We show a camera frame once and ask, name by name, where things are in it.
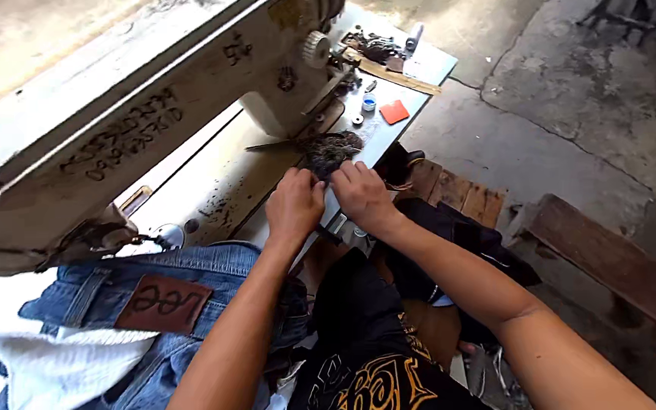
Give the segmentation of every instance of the spool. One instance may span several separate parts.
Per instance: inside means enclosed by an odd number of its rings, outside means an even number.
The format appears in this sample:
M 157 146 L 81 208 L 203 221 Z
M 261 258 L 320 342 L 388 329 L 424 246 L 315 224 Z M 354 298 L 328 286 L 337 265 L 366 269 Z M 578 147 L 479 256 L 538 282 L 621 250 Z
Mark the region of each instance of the spool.
M 364 111 L 373 111 L 376 109 L 376 96 L 373 93 L 364 94 L 364 103 L 361 105 Z
M 419 39 L 421 38 L 421 34 L 424 32 L 424 23 L 418 22 L 414 24 L 414 27 L 412 27 L 412 31 L 409 32 L 409 38 L 407 38 L 407 50 L 409 51 L 414 51 L 414 49 L 417 47 L 417 44 L 419 44 Z

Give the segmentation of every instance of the belt loop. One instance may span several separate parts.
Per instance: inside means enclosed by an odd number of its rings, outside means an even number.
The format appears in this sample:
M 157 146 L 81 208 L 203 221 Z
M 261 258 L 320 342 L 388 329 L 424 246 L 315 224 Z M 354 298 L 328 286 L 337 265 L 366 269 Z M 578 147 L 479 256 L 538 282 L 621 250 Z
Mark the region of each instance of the belt loop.
M 96 293 L 100 286 L 108 278 L 112 269 L 107 268 L 94 268 L 93 273 L 87 277 L 85 282 L 80 286 L 77 294 L 70 303 L 70 307 L 65 313 L 63 323 L 67 328 L 79 328 L 82 324 L 82 319 L 85 317 L 85 312 L 93 303 Z

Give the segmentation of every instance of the white towel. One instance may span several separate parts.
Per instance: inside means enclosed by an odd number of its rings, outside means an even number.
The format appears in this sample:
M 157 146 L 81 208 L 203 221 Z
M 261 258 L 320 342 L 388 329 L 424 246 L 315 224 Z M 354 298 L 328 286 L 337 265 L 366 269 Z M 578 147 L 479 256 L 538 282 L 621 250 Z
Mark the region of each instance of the white towel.
M 77 408 L 136 366 L 157 332 L 60 328 L 57 337 L 0 333 L 9 410 Z

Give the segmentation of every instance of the orange card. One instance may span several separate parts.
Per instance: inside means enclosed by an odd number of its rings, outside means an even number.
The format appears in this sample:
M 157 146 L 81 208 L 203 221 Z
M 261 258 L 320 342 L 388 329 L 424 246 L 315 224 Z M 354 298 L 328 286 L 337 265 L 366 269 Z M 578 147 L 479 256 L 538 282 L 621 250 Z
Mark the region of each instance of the orange card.
M 401 121 L 409 117 L 409 112 L 400 100 L 396 100 L 393 103 L 382 106 L 378 110 L 381 111 L 381 115 L 383 115 L 383 118 L 390 125 L 396 123 L 396 121 Z

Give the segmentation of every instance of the hand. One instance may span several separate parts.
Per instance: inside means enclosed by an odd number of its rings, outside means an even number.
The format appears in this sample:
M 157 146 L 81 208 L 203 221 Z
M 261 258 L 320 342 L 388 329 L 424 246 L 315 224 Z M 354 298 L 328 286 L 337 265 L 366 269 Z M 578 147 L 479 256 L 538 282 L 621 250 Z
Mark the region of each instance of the hand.
M 341 209 L 361 229 L 380 237 L 382 229 L 391 228 L 403 215 L 394 207 L 381 177 L 366 164 L 343 161 L 331 174 L 333 192 Z
M 318 182 L 311 189 L 313 177 L 307 169 L 290 168 L 278 183 L 266 206 L 269 243 L 300 247 L 313 232 L 325 210 L 325 182 Z

